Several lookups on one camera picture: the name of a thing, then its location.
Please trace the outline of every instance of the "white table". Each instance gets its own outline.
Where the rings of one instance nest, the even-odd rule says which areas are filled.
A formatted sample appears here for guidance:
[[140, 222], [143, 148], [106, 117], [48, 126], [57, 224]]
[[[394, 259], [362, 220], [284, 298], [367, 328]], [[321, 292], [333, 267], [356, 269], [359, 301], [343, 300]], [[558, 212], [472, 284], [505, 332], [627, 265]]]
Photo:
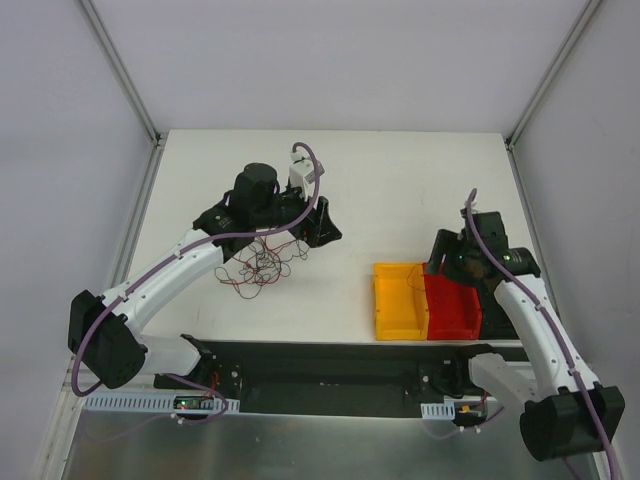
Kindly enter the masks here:
[[472, 187], [478, 188], [479, 210], [501, 212], [510, 244], [532, 250], [498, 134], [174, 130], [131, 273], [191, 228], [233, 187], [247, 163], [273, 166], [285, 184], [295, 141], [308, 143], [323, 162], [320, 193], [329, 199], [343, 239], [311, 250], [306, 262], [295, 259], [290, 277], [265, 287], [253, 300], [220, 285], [213, 272], [206, 274], [159, 312], [145, 333], [189, 333], [207, 340], [374, 342], [373, 264], [426, 261], [439, 228], [462, 228], [459, 210]]

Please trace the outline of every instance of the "yellow bin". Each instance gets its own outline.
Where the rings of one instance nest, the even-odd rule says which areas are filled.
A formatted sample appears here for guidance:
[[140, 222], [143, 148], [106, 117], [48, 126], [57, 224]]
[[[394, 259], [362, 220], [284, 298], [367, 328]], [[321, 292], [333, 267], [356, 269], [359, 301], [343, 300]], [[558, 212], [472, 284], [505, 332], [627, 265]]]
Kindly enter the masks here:
[[373, 265], [376, 339], [426, 340], [429, 309], [424, 290], [424, 264]]

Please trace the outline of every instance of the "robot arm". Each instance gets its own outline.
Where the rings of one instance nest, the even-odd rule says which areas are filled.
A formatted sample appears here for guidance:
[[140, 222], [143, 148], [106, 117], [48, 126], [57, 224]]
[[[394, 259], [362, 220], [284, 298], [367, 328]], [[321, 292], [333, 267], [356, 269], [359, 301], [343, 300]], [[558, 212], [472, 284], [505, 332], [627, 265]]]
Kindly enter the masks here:
[[[582, 360], [548, 300], [533, 256], [527, 249], [509, 248], [500, 214], [469, 209], [462, 215], [465, 228], [460, 234], [438, 232], [426, 273], [475, 287], [485, 302], [483, 323], [495, 325], [492, 316], [508, 319], [522, 341], [535, 382], [522, 377], [491, 346], [472, 345], [459, 349], [438, 373], [437, 388], [452, 396], [469, 385], [490, 392], [520, 414], [522, 438], [537, 460], [602, 450], [605, 446], [582, 387], [609, 441], [624, 411], [620, 391], [603, 387]], [[501, 268], [489, 261], [487, 252]]]
[[[326, 198], [318, 197], [315, 209], [309, 209], [319, 183], [316, 175], [324, 173], [321, 164], [316, 161], [314, 167], [295, 152], [292, 159], [284, 192], [272, 167], [247, 165], [233, 190], [203, 212], [152, 265], [100, 296], [85, 290], [74, 298], [68, 337], [73, 353], [78, 354], [89, 329], [104, 317], [86, 344], [82, 361], [105, 386], [118, 388], [138, 373], [172, 373], [196, 382], [200, 372], [209, 374], [211, 354], [197, 340], [188, 335], [153, 337], [144, 335], [143, 329], [189, 284], [262, 235], [258, 230], [295, 224], [289, 232], [311, 248], [342, 238], [331, 222]], [[296, 223], [307, 210], [308, 215]], [[108, 306], [112, 308], [105, 315]]]

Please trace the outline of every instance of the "white wall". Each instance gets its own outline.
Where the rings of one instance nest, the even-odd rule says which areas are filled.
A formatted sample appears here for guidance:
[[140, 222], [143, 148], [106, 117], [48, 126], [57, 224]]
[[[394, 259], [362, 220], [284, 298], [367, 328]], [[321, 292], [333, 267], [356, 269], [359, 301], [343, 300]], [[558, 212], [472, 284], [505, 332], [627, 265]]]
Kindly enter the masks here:
[[72, 1], [0, 4], [0, 477], [30, 472], [150, 149]]
[[617, 436], [640, 476], [640, 2], [605, 2], [517, 144], [567, 329], [627, 412]]
[[510, 133], [585, 0], [95, 0], [162, 131]]

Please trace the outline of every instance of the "metal sheet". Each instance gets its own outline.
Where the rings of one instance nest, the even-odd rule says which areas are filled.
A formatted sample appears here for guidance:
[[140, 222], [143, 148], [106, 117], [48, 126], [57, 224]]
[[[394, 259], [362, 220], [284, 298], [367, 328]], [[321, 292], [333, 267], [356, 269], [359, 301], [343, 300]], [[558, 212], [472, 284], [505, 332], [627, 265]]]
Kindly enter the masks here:
[[[63, 479], [570, 479], [559, 460], [539, 463], [519, 438], [517, 418], [504, 415], [480, 434], [449, 440], [433, 434], [449, 422], [234, 415], [209, 425], [161, 419], [109, 443], [106, 437], [148, 415], [83, 412]], [[591, 457], [572, 463], [589, 476]]]

